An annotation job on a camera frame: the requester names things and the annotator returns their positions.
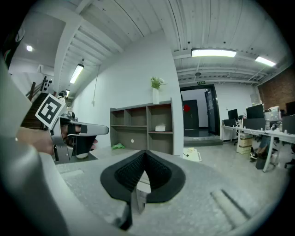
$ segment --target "green cloth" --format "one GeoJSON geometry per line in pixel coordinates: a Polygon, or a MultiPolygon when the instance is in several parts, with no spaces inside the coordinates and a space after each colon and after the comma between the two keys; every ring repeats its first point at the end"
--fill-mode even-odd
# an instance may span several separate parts
{"type": "Polygon", "coordinates": [[[113,150],[115,150],[115,149],[117,149],[117,148],[122,148],[122,149],[124,149],[125,146],[124,146],[122,143],[118,143],[118,144],[116,144],[116,145],[114,145],[114,146],[112,147],[113,150]]]}

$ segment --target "shelf unit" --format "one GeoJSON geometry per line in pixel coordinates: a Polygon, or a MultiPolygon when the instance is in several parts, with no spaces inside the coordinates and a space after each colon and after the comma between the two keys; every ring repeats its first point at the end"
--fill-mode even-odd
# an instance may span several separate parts
{"type": "Polygon", "coordinates": [[[111,108],[110,137],[112,146],[122,143],[131,149],[173,154],[172,102],[111,108]],[[166,131],[156,132],[159,124],[165,124],[166,131]]]}

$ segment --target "doorway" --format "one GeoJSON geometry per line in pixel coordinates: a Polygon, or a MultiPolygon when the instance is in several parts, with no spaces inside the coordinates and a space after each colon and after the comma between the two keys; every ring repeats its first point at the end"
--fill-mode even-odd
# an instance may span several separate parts
{"type": "Polygon", "coordinates": [[[219,111],[214,85],[180,88],[180,91],[184,138],[219,138],[219,111]]]}

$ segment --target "red decoration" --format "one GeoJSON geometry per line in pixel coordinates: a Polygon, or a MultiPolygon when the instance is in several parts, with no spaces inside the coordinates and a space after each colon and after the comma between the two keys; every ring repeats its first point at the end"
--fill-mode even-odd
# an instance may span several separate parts
{"type": "Polygon", "coordinates": [[[188,111],[190,110],[190,106],[189,106],[189,105],[184,105],[184,106],[183,106],[183,110],[184,110],[185,112],[188,112],[188,111]]]}

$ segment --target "white vase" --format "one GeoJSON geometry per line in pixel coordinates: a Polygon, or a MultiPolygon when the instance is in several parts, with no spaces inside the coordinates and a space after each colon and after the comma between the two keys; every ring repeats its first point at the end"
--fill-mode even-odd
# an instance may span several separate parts
{"type": "Polygon", "coordinates": [[[156,88],[153,88],[153,104],[159,104],[159,90],[156,88]]]}

